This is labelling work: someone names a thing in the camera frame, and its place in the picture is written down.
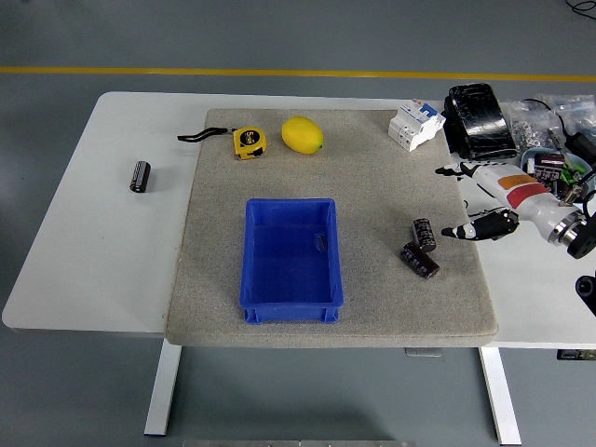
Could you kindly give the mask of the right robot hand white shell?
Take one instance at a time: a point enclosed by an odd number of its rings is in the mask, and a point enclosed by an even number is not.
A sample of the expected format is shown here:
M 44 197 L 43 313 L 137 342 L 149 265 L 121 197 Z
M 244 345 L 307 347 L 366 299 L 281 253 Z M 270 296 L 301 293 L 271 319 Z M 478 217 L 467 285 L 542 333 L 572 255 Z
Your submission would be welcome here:
M 551 244 L 568 245 L 586 225 L 581 210 L 563 205 L 546 186 L 521 168 L 498 162 L 459 162 L 436 169 L 444 176 L 468 176 L 502 206 L 453 228 L 446 237 L 463 240 L 498 239 L 513 233 L 520 221 L 533 223 Z

